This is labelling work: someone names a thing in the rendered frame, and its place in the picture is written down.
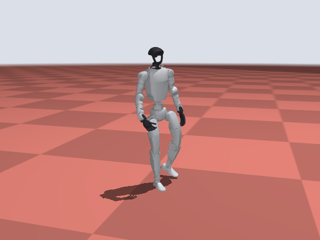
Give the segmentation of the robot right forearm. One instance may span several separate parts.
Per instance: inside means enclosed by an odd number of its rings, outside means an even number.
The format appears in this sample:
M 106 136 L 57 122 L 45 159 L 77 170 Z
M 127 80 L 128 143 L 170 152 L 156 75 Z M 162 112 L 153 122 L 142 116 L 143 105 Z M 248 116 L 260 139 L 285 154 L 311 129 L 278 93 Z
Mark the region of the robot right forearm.
M 144 114 L 143 102 L 140 100 L 139 93 L 135 95 L 135 105 L 136 105 L 136 114 L 137 114 L 138 120 L 140 121 L 144 120 L 144 118 L 142 117 L 142 114 Z

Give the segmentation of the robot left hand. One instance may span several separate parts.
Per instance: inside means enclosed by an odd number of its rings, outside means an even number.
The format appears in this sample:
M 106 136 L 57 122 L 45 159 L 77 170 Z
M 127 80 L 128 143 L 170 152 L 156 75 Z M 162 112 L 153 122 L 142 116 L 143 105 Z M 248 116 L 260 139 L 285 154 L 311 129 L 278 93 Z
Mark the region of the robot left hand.
M 180 126 L 184 126 L 186 123 L 186 118 L 185 115 L 183 114 L 183 108 L 180 106 L 179 107 L 179 111 L 177 111 L 179 113 L 179 117 L 180 117 Z

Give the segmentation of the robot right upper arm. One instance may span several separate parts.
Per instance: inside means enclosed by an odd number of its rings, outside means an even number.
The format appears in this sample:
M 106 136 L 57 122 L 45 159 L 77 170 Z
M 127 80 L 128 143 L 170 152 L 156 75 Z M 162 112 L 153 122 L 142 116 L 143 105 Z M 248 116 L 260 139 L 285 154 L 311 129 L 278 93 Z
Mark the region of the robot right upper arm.
M 145 82 L 149 78 L 149 71 L 142 71 L 137 76 L 137 86 L 136 86 L 136 94 L 140 94 L 140 101 L 143 101 L 145 99 L 145 95 L 142 93 L 145 87 Z

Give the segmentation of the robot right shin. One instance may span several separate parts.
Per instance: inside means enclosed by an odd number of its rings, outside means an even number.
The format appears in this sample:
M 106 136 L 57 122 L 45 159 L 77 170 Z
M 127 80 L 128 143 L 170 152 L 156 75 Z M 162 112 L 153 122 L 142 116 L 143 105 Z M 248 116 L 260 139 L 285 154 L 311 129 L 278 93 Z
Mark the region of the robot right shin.
M 150 164 L 151 164 L 151 168 L 154 174 L 154 180 L 155 183 L 157 184 L 160 182 L 160 170 L 161 170 L 161 161 L 160 161 L 160 157 L 159 154 L 156 154 L 155 157 L 152 154 L 152 150 L 149 151 L 149 155 L 150 155 Z

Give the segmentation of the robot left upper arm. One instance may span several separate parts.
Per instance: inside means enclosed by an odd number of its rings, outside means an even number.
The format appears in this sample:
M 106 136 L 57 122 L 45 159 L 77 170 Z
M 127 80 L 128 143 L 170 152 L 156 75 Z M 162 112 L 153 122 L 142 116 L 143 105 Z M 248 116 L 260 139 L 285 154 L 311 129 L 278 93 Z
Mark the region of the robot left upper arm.
M 174 71 L 172 69 L 167 68 L 168 70 L 168 87 L 169 87 L 169 94 L 174 95 L 178 92 L 178 89 L 174 86 Z

